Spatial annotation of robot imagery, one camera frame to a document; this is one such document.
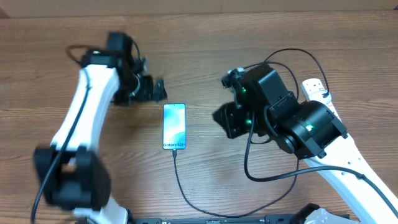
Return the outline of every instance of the wooden table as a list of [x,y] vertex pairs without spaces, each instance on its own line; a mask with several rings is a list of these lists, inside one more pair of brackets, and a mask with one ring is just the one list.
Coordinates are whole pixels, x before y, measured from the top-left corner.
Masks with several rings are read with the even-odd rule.
[[[122,30],[164,77],[171,102],[187,104],[188,147],[177,157],[180,179],[196,206],[238,215],[283,194],[292,179],[255,183],[243,172],[247,136],[230,140],[211,117],[233,99],[220,78],[230,68],[260,62],[271,52],[299,47],[323,65],[335,106],[362,155],[398,195],[398,12],[291,12],[182,16],[0,20],[0,223],[28,223],[39,183],[36,145],[49,144],[75,92],[78,67],[64,54],[70,44],[103,46],[107,31]],[[273,60],[299,82],[320,77],[300,52]],[[290,75],[278,69],[295,92]],[[170,151],[162,149],[162,105],[109,109],[100,140],[113,195],[136,218],[208,217],[190,208],[178,189]],[[257,177],[295,169],[295,157],[274,143],[252,147]],[[293,191],[254,216],[295,213],[307,203],[331,212],[351,210],[318,174],[298,177]],[[39,223],[68,213],[40,203]]]

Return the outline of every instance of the blue phone screen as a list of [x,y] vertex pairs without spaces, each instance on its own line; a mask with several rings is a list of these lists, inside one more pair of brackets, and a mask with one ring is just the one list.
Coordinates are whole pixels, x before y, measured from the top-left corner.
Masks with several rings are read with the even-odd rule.
[[185,104],[166,104],[163,107],[163,148],[185,149]]

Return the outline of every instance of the green led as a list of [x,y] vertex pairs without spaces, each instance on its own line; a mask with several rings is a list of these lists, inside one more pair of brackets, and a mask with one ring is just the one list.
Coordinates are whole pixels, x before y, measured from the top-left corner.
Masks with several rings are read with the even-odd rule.
[[307,125],[307,127],[305,127],[305,129],[307,129],[307,131],[311,131],[313,128],[314,127],[311,124],[309,124],[309,125]]

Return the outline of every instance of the smartphone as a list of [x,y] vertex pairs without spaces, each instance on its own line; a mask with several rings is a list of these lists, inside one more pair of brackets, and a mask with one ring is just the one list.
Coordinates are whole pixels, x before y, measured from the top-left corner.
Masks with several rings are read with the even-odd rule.
[[163,106],[163,149],[185,149],[187,146],[184,103]]

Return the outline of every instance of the beige wall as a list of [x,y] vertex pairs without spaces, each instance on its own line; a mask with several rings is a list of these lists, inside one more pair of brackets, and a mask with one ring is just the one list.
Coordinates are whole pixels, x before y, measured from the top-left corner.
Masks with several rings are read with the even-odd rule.
[[388,10],[398,0],[0,0],[9,17]]

